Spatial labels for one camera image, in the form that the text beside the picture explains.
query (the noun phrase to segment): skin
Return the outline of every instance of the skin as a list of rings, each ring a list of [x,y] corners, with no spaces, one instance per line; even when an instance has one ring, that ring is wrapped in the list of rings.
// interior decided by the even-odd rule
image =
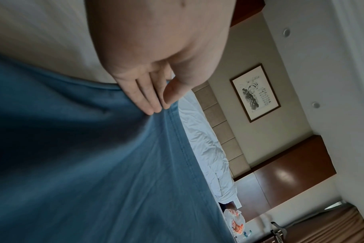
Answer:
[[[102,66],[152,115],[213,74],[235,0],[86,0],[85,5]],[[171,69],[176,77],[167,84]]]

